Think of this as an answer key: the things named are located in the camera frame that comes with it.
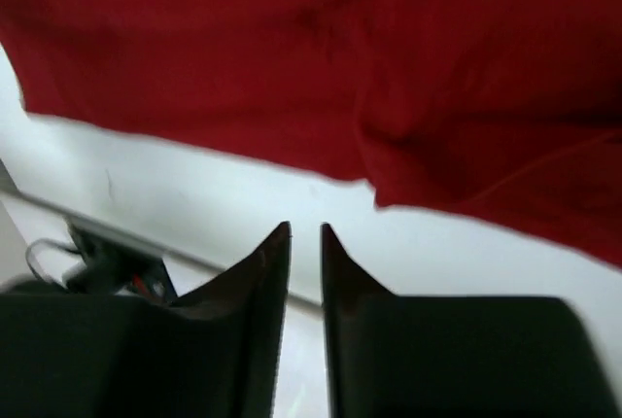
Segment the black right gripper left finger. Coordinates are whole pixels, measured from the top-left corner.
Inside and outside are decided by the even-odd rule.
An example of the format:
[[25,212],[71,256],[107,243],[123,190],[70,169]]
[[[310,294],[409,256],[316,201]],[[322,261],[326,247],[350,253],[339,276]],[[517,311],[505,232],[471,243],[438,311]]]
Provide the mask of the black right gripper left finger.
[[36,279],[1,290],[5,417],[268,417],[291,265],[291,226],[164,304]]

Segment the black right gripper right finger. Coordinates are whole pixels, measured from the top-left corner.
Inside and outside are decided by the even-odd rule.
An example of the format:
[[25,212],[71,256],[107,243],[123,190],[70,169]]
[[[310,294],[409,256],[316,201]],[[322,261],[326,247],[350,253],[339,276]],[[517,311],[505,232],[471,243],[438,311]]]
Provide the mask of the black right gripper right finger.
[[334,417],[611,417],[581,320],[551,296],[400,296],[321,228]]

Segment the dark red t shirt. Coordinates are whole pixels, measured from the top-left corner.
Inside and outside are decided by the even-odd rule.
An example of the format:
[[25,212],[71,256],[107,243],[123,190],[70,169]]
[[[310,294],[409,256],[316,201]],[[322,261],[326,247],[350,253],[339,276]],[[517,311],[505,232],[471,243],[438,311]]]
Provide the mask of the dark red t shirt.
[[1,0],[33,114],[621,262],[621,0]]

